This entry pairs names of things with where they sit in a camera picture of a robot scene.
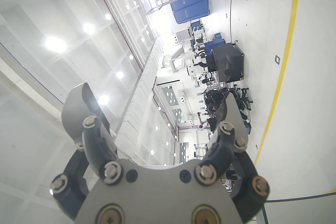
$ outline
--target yellow floor line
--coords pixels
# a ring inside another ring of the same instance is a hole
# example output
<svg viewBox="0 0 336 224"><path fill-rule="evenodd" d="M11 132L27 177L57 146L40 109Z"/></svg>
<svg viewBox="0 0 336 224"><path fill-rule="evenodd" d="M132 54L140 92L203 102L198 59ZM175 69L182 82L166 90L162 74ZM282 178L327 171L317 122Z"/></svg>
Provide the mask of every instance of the yellow floor line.
<svg viewBox="0 0 336 224"><path fill-rule="evenodd" d="M259 144L258 153L257 153L257 156L255 158L254 164L257 164L261 149L263 148L264 140L265 140L267 131L269 129L272 117L273 117L273 113L274 113L274 109L275 109L275 106L276 106L277 98L279 96L279 92L280 92L280 88L281 88L281 84L282 84L282 79L284 77L283 75L284 75L285 70L286 70L286 65L287 65L287 60L288 60L288 55L289 55L289 49L291 48L292 36L293 36L294 25L295 25L297 2L298 2L298 0L292 0L291 16L290 16L290 19L289 19L287 40L286 40L285 52L283 53L284 56L282 58L282 64L281 64L279 79L277 81L276 90L275 90L275 94L274 94L274 99L273 99L272 107L271 107L271 110L270 110L270 115L269 115L269 118L267 120L265 131L264 131L264 134L262 136L261 142Z"/></svg>

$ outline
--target blue machine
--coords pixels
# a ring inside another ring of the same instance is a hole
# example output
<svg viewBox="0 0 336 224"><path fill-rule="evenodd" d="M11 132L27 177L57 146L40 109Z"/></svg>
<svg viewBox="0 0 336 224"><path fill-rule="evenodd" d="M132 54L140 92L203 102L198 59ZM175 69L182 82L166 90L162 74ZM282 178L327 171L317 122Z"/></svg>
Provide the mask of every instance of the blue machine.
<svg viewBox="0 0 336 224"><path fill-rule="evenodd" d="M178 24L209 15L208 0L178 0L170 6Z"/></svg>

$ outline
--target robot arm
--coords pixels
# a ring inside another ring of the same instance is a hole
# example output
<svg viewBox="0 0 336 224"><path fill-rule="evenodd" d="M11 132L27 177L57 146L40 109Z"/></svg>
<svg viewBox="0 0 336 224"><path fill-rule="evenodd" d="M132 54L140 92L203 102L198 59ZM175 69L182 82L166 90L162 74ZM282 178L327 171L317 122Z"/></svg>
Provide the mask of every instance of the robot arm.
<svg viewBox="0 0 336 224"><path fill-rule="evenodd" d="M65 103L64 112L76 117L63 118L63 113L62 119L67 122L64 127L77 142L78 134L72 132L81 130L82 144L77 144L78 150L66 169L51 184L55 200L75 223L242 224L260 210L270 188L245 152L247 144L237 141L232 124L219 123L216 139L211 138L202 160L192 159L165 170L147 169L118 158L103 124L105 116L95 100L84 97L88 89L87 84L82 84L73 89L76 94L70 92L72 110L66 108L68 99ZM80 116L79 110L85 113ZM240 190L234 196L219 181L231 163L235 169L237 165L242 177ZM88 164L99 177L90 192L83 179Z"/></svg>

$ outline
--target light fixture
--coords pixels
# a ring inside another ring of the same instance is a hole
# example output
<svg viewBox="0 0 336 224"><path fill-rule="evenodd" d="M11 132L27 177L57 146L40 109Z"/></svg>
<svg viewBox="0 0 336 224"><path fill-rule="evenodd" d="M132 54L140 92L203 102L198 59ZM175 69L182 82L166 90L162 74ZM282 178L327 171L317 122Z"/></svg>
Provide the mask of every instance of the light fixture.
<svg viewBox="0 0 336 224"><path fill-rule="evenodd" d="M94 32L94 27L89 24L89 23L86 23L84 24L83 26L83 30L87 33L87 34L92 34Z"/></svg>
<svg viewBox="0 0 336 224"><path fill-rule="evenodd" d="M124 73L119 71L119 72L116 73L116 76L117 76L118 79L121 79L124 76Z"/></svg>
<svg viewBox="0 0 336 224"><path fill-rule="evenodd" d="M102 95L102 96L100 96L99 97L99 100L98 100L98 103L100 104L100 105L107 105L107 103L108 103L108 96L106 96L106 95Z"/></svg>
<svg viewBox="0 0 336 224"><path fill-rule="evenodd" d="M62 39L49 37L47 38L46 47L51 51L62 53L66 49L66 44Z"/></svg>

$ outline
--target black cable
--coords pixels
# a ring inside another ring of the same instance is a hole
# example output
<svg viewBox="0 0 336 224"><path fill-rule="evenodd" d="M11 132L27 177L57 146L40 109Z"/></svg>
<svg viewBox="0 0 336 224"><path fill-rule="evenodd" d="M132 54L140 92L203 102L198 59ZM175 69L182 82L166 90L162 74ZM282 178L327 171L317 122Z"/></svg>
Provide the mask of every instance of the black cable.
<svg viewBox="0 0 336 224"><path fill-rule="evenodd" d="M231 35L231 7L232 7L232 0L230 1L230 39L232 44L232 35Z"/></svg>

